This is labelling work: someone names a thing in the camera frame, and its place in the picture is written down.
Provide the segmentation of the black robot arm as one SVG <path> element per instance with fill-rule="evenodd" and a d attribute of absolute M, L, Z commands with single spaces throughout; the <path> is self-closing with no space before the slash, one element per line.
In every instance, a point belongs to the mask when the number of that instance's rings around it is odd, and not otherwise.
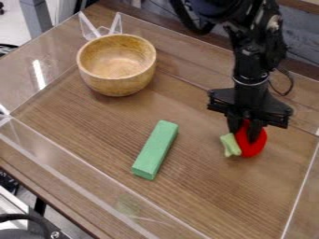
<path fill-rule="evenodd" d="M 271 72 L 287 55 L 283 20 L 275 0 L 170 0 L 179 20 L 198 35 L 222 25 L 232 44 L 235 85 L 208 90 L 208 108 L 227 117 L 235 134 L 247 126 L 252 143 L 262 129 L 286 128 L 292 109 L 270 92 Z"/>

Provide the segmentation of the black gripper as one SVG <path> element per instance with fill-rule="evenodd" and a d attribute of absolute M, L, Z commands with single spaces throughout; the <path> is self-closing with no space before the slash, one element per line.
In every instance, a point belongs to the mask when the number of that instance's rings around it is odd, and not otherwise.
<path fill-rule="evenodd" d="M 243 120 L 251 120 L 248 141 L 254 143 L 263 126 L 288 128 L 292 109 L 270 93 L 268 80 L 246 84 L 235 79 L 231 88 L 208 90 L 208 109 L 222 113 L 227 118 L 228 129 L 235 134 Z"/>

